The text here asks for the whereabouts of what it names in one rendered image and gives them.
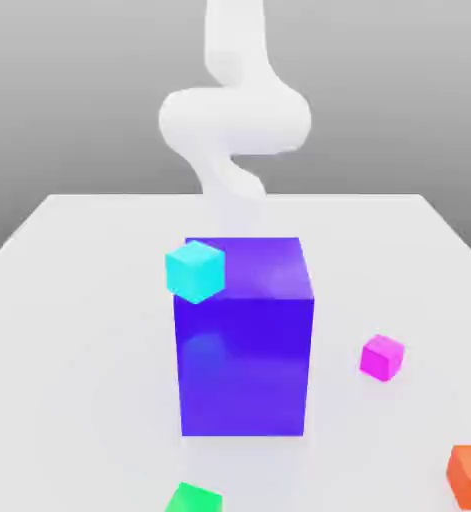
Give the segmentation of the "small cyan cube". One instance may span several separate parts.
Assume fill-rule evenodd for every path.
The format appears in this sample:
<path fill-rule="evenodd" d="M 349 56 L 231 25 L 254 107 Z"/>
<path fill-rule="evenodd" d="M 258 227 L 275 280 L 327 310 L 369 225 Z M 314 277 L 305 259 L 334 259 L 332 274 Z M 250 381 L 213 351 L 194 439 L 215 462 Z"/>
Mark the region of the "small cyan cube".
<path fill-rule="evenodd" d="M 199 304 L 225 289 L 225 253 L 193 240 L 165 255 L 166 285 L 175 296 Z"/>

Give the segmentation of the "small magenta cube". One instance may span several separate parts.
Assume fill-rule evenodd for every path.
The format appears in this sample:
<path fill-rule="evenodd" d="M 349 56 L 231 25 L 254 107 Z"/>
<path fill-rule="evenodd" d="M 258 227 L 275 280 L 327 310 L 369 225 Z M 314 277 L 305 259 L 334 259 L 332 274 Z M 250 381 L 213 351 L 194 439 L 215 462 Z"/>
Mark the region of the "small magenta cube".
<path fill-rule="evenodd" d="M 377 334 L 363 346 L 359 369 L 382 382 L 390 381 L 401 368 L 404 352 L 402 343 Z"/>

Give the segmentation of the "small green cube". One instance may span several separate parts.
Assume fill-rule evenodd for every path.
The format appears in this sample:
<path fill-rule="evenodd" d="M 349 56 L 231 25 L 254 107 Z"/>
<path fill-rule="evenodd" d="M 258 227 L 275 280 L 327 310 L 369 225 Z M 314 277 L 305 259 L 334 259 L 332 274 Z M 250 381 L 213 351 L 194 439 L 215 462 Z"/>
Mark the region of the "small green cube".
<path fill-rule="evenodd" d="M 223 497 L 185 482 L 181 482 L 164 512 L 222 512 Z"/>

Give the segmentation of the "large blue box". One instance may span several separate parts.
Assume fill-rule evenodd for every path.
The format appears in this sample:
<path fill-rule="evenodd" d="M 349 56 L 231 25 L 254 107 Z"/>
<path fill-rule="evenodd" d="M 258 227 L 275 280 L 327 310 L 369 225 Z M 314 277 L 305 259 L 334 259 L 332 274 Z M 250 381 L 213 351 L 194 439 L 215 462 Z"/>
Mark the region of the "large blue box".
<path fill-rule="evenodd" d="M 201 241 L 224 252 L 226 284 L 173 300 L 183 435 L 302 435 L 315 299 L 300 240 Z"/>

